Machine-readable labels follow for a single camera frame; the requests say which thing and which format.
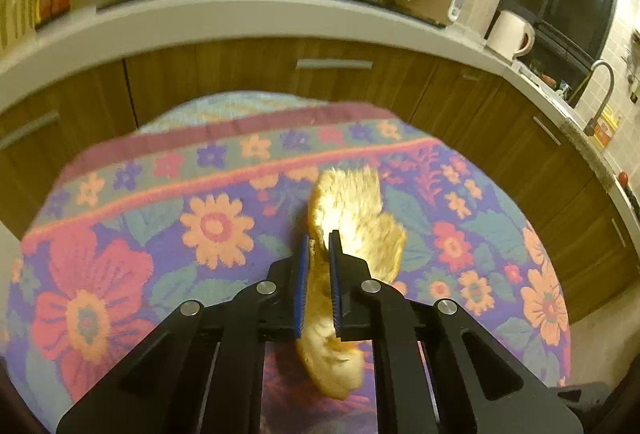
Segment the large orange peel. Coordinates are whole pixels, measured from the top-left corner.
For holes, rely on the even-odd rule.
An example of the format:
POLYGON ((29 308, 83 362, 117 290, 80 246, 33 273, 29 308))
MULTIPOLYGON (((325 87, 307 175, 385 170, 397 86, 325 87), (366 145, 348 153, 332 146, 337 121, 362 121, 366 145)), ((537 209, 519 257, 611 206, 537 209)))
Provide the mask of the large orange peel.
POLYGON ((397 278, 408 239, 404 225, 383 210, 378 171, 329 169, 319 174, 308 202, 310 267, 302 337, 297 352, 318 390, 345 399, 360 388, 364 355, 356 342, 337 338, 330 288, 330 234, 340 233, 349 259, 368 265, 372 278, 391 284, 397 278))

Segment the brown lower kitchen cabinets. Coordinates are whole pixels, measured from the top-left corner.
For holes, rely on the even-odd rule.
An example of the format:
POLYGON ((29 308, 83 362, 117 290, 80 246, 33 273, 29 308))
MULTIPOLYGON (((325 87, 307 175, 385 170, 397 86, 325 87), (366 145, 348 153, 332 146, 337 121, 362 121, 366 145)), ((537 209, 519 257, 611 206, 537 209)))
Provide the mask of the brown lower kitchen cabinets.
POLYGON ((203 95, 283 92, 367 101, 442 139, 533 222, 570 317, 639 278, 635 220, 607 193, 549 110, 515 78, 471 58, 358 41, 244 38, 190 43, 74 68, 32 90, 1 82, 1 218, 17 236, 66 162, 203 95))

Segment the floral tablecloth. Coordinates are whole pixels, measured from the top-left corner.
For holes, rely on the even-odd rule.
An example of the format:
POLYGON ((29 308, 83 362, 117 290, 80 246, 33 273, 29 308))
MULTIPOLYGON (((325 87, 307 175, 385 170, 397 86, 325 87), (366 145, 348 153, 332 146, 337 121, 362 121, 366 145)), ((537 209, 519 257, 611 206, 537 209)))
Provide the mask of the floral tablecloth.
POLYGON ((561 285, 533 225, 468 157, 367 103, 287 98, 168 118, 68 165, 12 269, 6 365, 54 430, 182 302, 233 298, 309 235, 405 297, 450 298, 537 378, 570 375, 561 285))

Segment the red tomato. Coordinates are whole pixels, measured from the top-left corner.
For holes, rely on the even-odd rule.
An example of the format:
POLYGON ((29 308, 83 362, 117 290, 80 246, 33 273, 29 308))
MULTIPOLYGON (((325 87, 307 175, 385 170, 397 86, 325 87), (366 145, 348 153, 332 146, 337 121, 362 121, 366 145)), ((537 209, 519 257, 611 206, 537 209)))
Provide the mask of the red tomato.
POLYGON ((626 186, 628 184, 628 174, 625 171, 620 171, 620 173, 618 173, 617 180, 620 184, 626 186))

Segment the grey dish cloth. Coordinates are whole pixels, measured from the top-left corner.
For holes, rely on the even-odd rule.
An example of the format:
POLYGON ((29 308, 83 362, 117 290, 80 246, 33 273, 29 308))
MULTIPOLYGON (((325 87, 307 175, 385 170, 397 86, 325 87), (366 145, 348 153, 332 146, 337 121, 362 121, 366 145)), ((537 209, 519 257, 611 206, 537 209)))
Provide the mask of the grey dish cloth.
POLYGON ((616 182, 614 171, 608 161, 573 120, 565 119, 560 125, 560 131, 573 144, 579 155, 584 158, 594 176, 608 193, 616 182))

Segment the yellow detergent bottle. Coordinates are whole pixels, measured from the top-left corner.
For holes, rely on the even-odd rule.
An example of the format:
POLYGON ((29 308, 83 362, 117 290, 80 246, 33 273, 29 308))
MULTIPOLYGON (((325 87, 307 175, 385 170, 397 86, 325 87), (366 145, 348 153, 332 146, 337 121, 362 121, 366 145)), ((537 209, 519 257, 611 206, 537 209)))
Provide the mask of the yellow detergent bottle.
POLYGON ((619 125, 620 115, 606 105, 598 117, 596 128, 594 128, 594 144, 600 150, 605 150, 613 141, 619 125))

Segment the white electric kettle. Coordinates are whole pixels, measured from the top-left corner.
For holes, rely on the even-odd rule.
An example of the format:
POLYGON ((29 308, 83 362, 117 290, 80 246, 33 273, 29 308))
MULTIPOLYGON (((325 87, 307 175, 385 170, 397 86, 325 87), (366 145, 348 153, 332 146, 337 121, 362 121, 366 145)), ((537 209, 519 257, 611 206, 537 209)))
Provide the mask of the white electric kettle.
POLYGON ((524 18, 508 10, 499 13, 486 40, 489 50, 513 62, 533 50, 535 30, 524 18))

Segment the beige plastic utensil basket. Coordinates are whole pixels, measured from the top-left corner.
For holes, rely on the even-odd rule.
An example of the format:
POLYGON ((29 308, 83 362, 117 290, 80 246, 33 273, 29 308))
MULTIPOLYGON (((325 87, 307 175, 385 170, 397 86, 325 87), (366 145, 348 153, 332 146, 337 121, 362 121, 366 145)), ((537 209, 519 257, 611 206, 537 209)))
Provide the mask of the beige plastic utensil basket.
POLYGON ((1 53, 35 32, 35 0, 1 0, 1 53))

